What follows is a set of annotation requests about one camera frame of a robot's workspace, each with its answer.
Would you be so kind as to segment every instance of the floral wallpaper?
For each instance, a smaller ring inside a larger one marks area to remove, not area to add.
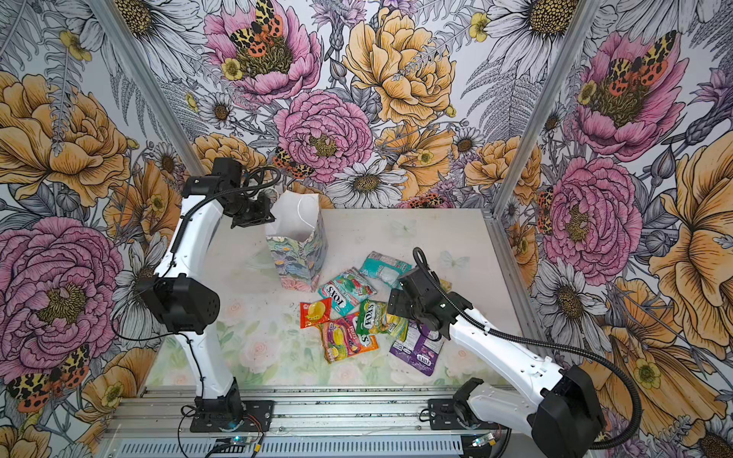
[[[142,386],[158,340],[111,326],[161,332],[133,291],[188,176],[88,1],[0,0],[0,445],[18,456],[89,456]],[[578,0],[116,4],[205,168],[273,164],[323,207],[482,208]],[[604,0],[501,216],[546,337],[638,384],[641,432],[610,456],[733,456],[732,18],[730,0]],[[618,380],[555,358],[623,429]]]
[[[85,4],[0,10],[0,455],[90,458],[160,344],[112,326],[162,331],[134,289],[185,167]]]
[[[733,457],[732,17],[730,1],[603,2],[501,217],[545,337],[636,382],[641,430],[610,457]],[[494,171],[517,139],[487,140]],[[621,432],[619,380],[554,357],[591,375]]]

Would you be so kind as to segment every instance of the purple candy packet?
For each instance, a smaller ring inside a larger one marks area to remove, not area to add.
[[[438,338],[437,332],[427,333],[427,328],[423,328],[425,336],[431,339]],[[389,352],[429,377],[435,371],[435,363],[438,361],[438,354],[443,348],[445,339],[433,342],[425,336],[420,334],[417,324],[410,321],[405,341],[395,340]]]

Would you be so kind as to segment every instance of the wire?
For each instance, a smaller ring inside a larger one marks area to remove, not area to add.
[[[115,336],[119,337],[120,339],[129,340],[129,341],[133,341],[133,342],[143,342],[143,341],[154,340],[154,339],[162,339],[163,337],[167,337],[167,336],[183,336],[183,337],[185,337],[186,343],[188,344],[188,348],[191,350],[191,357],[194,359],[194,363],[196,364],[196,370],[199,372],[199,381],[201,382],[201,398],[202,399],[204,398],[204,378],[205,377],[204,377],[203,372],[201,372],[201,366],[199,365],[199,360],[196,359],[196,353],[194,353],[194,346],[191,344],[191,342],[193,342],[193,340],[189,339],[188,336],[186,336],[184,333],[167,333],[167,334],[161,334],[161,335],[155,336],[155,337],[148,337],[146,339],[131,339],[131,338],[125,337],[125,336],[123,336],[123,335],[121,335],[120,333],[117,332],[117,330],[114,328],[114,321],[113,320],[110,321],[109,325],[112,328],[112,332],[114,333]],[[187,413],[184,413],[183,412],[183,409],[185,407],[188,407],[191,410],[189,410]],[[178,429],[176,429],[176,436],[178,437],[178,448],[180,448],[181,453],[183,454],[183,456],[185,458],[188,458],[188,455],[185,454],[185,451],[183,451],[183,446],[181,445],[181,425],[183,425],[183,420],[185,420],[186,418],[190,418],[190,417],[194,416],[195,413],[196,413],[196,408],[194,406],[192,406],[192,405],[184,405],[184,406],[181,407],[181,421],[178,422]]]
[[[423,414],[423,413],[425,413],[425,412],[427,412],[427,413],[428,413],[428,418],[427,418],[427,420],[423,420],[423,419],[422,419],[422,414]],[[423,423],[425,423],[425,422],[427,422],[427,421],[430,421],[430,409],[429,409],[428,407],[426,407],[426,408],[424,408],[423,410],[420,410],[420,413],[419,413],[419,414],[417,415],[417,419],[418,419],[418,420],[420,420],[420,421],[422,421]]]
[[[269,181],[267,183],[264,183],[263,181],[265,179],[265,173],[267,171],[273,171],[273,172],[275,172],[276,177],[273,178],[271,181]],[[269,188],[270,186],[273,186],[273,185],[278,184],[280,182],[281,178],[282,178],[282,172],[279,169],[275,168],[275,167],[270,167],[270,166],[261,167],[259,169],[254,170],[252,172],[252,175],[250,175],[248,172],[245,172],[245,174],[243,175],[244,182],[248,182],[250,179],[252,179],[252,176],[255,176],[254,179],[255,179],[255,181],[257,181],[257,184],[256,185],[254,185],[254,186],[244,186],[242,188],[233,188],[233,189],[228,189],[228,190],[225,190],[225,191],[219,191],[218,193],[214,193],[212,196],[206,197],[203,200],[201,200],[200,202],[197,202],[185,215],[181,216],[181,218],[183,219],[183,221],[181,221],[180,228],[178,229],[178,234],[177,234],[175,240],[173,240],[173,244],[171,245],[170,251],[171,251],[171,253],[172,253],[173,256],[171,257],[171,262],[168,265],[168,269],[166,270],[166,272],[162,276],[158,277],[158,280],[156,280],[148,288],[143,289],[140,292],[137,292],[135,294],[135,296],[133,296],[133,299],[138,299],[138,298],[140,298],[140,296],[141,296],[141,294],[143,292],[146,292],[146,291],[148,291],[150,289],[155,288],[158,285],[158,283],[163,278],[165,278],[168,275],[168,272],[171,271],[171,269],[175,265],[175,259],[176,259],[175,254],[176,254],[176,251],[178,251],[178,247],[180,246],[181,242],[183,241],[183,233],[185,232],[185,229],[186,229],[186,227],[188,225],[188,222],[191,220],[191,217],[193,216],[193,214],[195,212],[197,212],[201,207],[203,207],[204,205],[208,204],[212,200],[218,199],[219,197],[222,197],[222,196],[228,196],[230,194],[242,193],[242,194],[244,194],[247,197],[252,197],[260,189]],[[201,366],[199,365],[199,361],[196,359],[196,353],[194,353],[194,346],[191,344],[192,340],[190,338],[188,338],[188,336],[186,336],[184,333],[177,332],[177,333],[161,334],[159,336],[148,337],[148,338],[145,338],[145,339],[132,339],[130,337],[125,337],[122,334],[120,334],[119,332],[117,332],[117,330],[114,328],[114,320],[110,320],[110,327],[112,328],[112,332],[114,333],[115,336],[119,337],[120,339],[128,340],[128,341],[133,341],[133,342],[143,342],[143,341],[149,341],[149,340],[162,339],[163,337],[167,337],[167,336],[183,336],[186,339],[186,343],[188,344],[188,348],[191,350],[191,357],[194,359],[194,363],[196,364],[196,370],[199,373],[199,382],[201,382],[201,398],[202,399],[204,398],[204,378],[205,377],[204,377],[203,372],[201,372]],[[188,407],[191,410],[189,410],[187,413],[185,413],[185,412],[183,412],[183,409],[185,407]],[[191,406],[191,405],[184,405],[183,407],[181,407],[181,421],[178,423],[178,429],[176,431],[177,431],[177,437],[178,437],[178,448],[180,448],[181,453],[183,454],[183,456],[185,458],[188,458],[188,455],[185,453],[185,451],[183,451],[183,445],[181,444],[180,430],[181,430],[181,426],[183,425],[183,420],[185,420],[186,418],[190,418],[190,417],[194,416],[194,414],[196,413],[196,411],[197,411],[196,407]],[[250,418],[253,421],[253,423],[255,423],[257,425],[257,430],[259,431],[259,434],[260,434],[259,440],[258,440],[258,446],[261,446],[262,445],[262,441],[265,438],[265,433],[262,432],[262,425],[259,423],[259,421],[255,417],[252,417],[250,415],[247,415],[247,417]],[[225,450],[225,449],[229,448],[232,444],[229,443],[229,444],[222,444],[222,445],[225,445],[225,447],[223,447],[221,450]],[[216,453],[216,450],[217,450],[218,447],[221,447],[221,446],[217,446],[217,447],[212,448],[209,451],[209,453],[206,455],[206,457],[210,457],[213,453]],[[252,458],[254,458],[254,456],[257,455],[258,448],[259,447],[256,447],[255,448],[255,451],[252,454]]]
[[[191,410],[189,410],[188,412],[183,412],[183,409],[187,407]],[[185,454],[185,451],[183,451],[183,445],[181,445],[181,426],[183,425],[183,420],[194,416],[195,413],[196,413],[196,408],[192,405],[184,405],[181,407],[181,421],[178,422],[178,429],[176,429],[176,437],[178,438],[178,448],[180,448],[181,453],[183,454],[185,458],[188,458],[188,455]]]
[[[451,298],[448,296],[448,293],[445,292],[443,287],[441,287],[440,283],[437,282],[432,275],[430,275],[430,269],[427,266],[427,260],[425,259],[425,253],[419,248],[415,247],[413,249],[413,258],[415,259],[415,263],[417,267],[428,277],[430,280],[430,283],[434,288],[436,288],[440,294],[443,296],[443,298],[451,305],[454,309],[458,310],[458,313],[460,316],[466,320],[468,323],[473,325],[475,328],[478,328],[481,332],[490,334],[494,337],[499,337],[500,339],[504,339],[510,342],[515,342],[522,345],[535,345],[537,347],[545,347],[545,348],[551,348],[553,350],[561,350],[569,353],[575,353],[576,355],[583,356],[584,358],[588,358],[589,360],[593,360],[598,362],[601,366],[604,366],[605,368],[609,369],[611,372],[613,372],[619,379],[621,379],[622,383],[626,387],[626,389],[629,392],[629,395],[631,397],[631,405],[632,405],[632,412],[631,412],[631,419],[629,420],[629,424],[626,426],[626,429],[624,429],[619,435],[616,437],[612,437],[611,439],[606,440],[600,440],[598,442],[593,442],[590,445],[591,450],[603,450],[606,448],[613,448],[620,446],[627,440],[629,440],[639,429],[639,426],[641,425],[641,398],[639,397],[638,389],[636,388],[636,385],[634,385],[634,382],[621,370],[618,366],[611,363],[606,358],[596,355],[593,352],[589,352],[588,350],[584,350],[577,347],[572,347],[570,345],[564,345],[564,344],[555,344],[553,342],[548,341],[542,341],[542,340],[536,340],[536,339],[528,339],[526,337],[519,337],[519,336],[513,336],[512,334],[507,334],[499,331],[498,329],[489,328],[487,329],[482,323],[475,320],[471,315],[465,313],[463,310],[461,310],[460,307],[458,307]]]
[[[438,334],[438,338],[437,339],[431,339],[430,338],[430,329],[427,331],[427,335],[425,335],[425,334],[422,333],[422,324],[418,323],[417,325],[418,325],[417,331],[420,333],[421,336],[423,336],[427,340],[429,340],[431,342],[440,342],[441,339],[443,338],[443,336],[441,336],[440,334]]]
[[[265,172],[271,171],[274,172],[276,177],[272,180],[268,181],[267,183],[262,182],[265,178]],[[200,202],[197,202],[191,209],[186,212],[185,215],[181,215],[181,224],[178,226],[178,233],[176,234],[176,238],[173,240],[173,243],[171,244],[170,251],[171,253],[175,254],[178,251],[178,247],[183,242],[183,235],[185,234],[186,227],[188,226],[188,222],[191,221],[191,217],[201,209],[204,205],[208,204],[209,202],[218,199],[219,197],[228,196],[231,194],[244,194],[247,197],[252,197],[254,194],[257,193],[260,189],[269,188],[270,186],[274,186],[280,182],[282,179],[282,172],[277,169],[276,167],[271,166],[265,166],[260,167],[259,169],[256,169],[252,172],[252,175],[261,175],[255,177],[255,181],[257,181],[257,184],[254,186],[243,186],[241,188],[232,188],[232,189],[225,189],[224,191],[219,191],[218,193],[214,193],[211,196],[203,198]],[[245,176],[247,180],[251,180],[252,176],[246,175]]]
[[[254,425],[257,427],[256,445],[251,455],[251,458],[254,458],[257,455],[257,453],[259,452],[259,449],[262,447],[262,441],[265,439],[265,433],[262,431],[262,425],[259,422],[259,420],[257,420],[252,415],[245,415],[245,418],[249,418],[250,420],[252,420],[252,423],[254,423]],[[214,446],[214,448],[212,448],[211,450],[209,450],[208,453],[206,453],[206,455],[204,456],[204,458],[211,458],[212,455],[216,453],[221,453],[231,447],[241,447],[241,445],[238,443],[232,443],[232,442],[221,443],[217,446]]]
[[[501,455],[503,455],[504,452],[507,451],[507,447],[509,446],[509,439],[511,438],[511,436],[512,436],[512,428],[507,428],[507,436],[504,438],[504,440],[501,441],[501,447],[499,448],[499,452],[496,454],[494,458],[501,458]]]

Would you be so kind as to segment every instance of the table surface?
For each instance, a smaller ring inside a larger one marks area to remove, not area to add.
[[[328,254],[320,283],[361,266],[371,251],[413,264],[412,249],[425,252],[430,268],[453,283],[497,328],[520,334],[480,210],[323,210]],[[207,252],[202,283],[219,294],[216,323],[224,359],[240,387],[254,385],[460,385],[480,377],[505,383],[473,353],[447,341],[427,377],[389,353],[393,339],[377,336],[379,350],[328,364],[316,327],[300,329],[300,302],[317,292],[283,289],[265,242],[263,226],[228,227],[222,221]],[[386,301],[389,287],[374,280]],[[193,385],[183,351],[168,338],[148,385]]]

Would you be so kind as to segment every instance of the black mounting plate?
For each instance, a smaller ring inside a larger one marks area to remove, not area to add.
[[[257,419],[262,426],[262,432],[270,431],[270,422],[273,416],[274,401],[246,401],[244,402],[244,414]],[[211,421],[200,415],[195,415],[191,421],[191,432],[222,432],[228,431],[222,428],[222,423],[216,420]],[[239,427],[231,432],[257,432],[257,425],[245,417]]]
[[[430,416],[430,429],[433,431],[446,431],[448,429],[466,429],[458,421],[458,417],[455,414],[453,404],[455,401],[453,398],[446,399],[428,399],[427,400],[427,415]],[[476,428],[466,429],[471,431],[473,429],[498,429],[499,425],[496,423],[487,423],[486,421],[480,422],[476,425]]]

